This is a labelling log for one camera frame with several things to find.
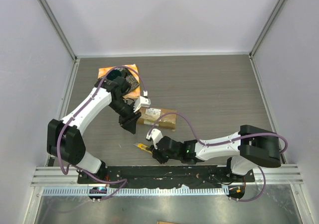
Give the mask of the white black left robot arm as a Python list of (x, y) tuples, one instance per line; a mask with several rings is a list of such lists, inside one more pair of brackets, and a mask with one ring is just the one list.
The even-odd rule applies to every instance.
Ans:
[(59, 162), (65, 161), (88, 172), (94, 183), (105, 181), (107, 166), (87, 151), (82, 135), (105, 107), (110, 107), (119, 115), (119, 124), (124, 130), (135, 134), (141, 112), (135, 104), (129, 104), (123, 97), (130, 88), (129, 82), (121, 76), (114, 80), (99, 79), (91, 93), (74, 111), (62, 120), (52, 119), (49, 122), (47, 152), (58, 158)]

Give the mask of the brown cardboard express box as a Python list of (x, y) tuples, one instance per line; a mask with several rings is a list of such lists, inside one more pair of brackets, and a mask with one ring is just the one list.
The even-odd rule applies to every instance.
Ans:
[(141, 107), (141, 117), (138, 119), (139, 124), (152, 126), (156, 120), (156, 126), (168, 129), (176, 127), (176, 111), (158, 108)]

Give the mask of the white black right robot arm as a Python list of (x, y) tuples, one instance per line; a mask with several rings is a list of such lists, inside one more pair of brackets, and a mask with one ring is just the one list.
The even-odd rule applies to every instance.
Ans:
[(195, 165), (213, 158), (227, 157), (225, 176), (232, 182), (256, 167), (281, 166), (281, 136), (251, 125), (242, 125), (238, 132), (229, 136), (184, 142), (164, 136), (154, 128), (147, 133), (146, 139), (152, 142), (149, 150), (160, 164), (173, 159)]

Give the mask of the yellow utility knife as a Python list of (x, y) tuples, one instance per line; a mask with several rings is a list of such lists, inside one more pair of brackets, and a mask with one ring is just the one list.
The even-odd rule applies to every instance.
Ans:
[(137, 148), (147, 152), (147, 153), (150, 153), (152, 154), (151, 150), (150, 150), (150, 147), (145, 145), (145, 144), (142, 144), (142, 143), (135, 143), (134, 146), (136, 146)]

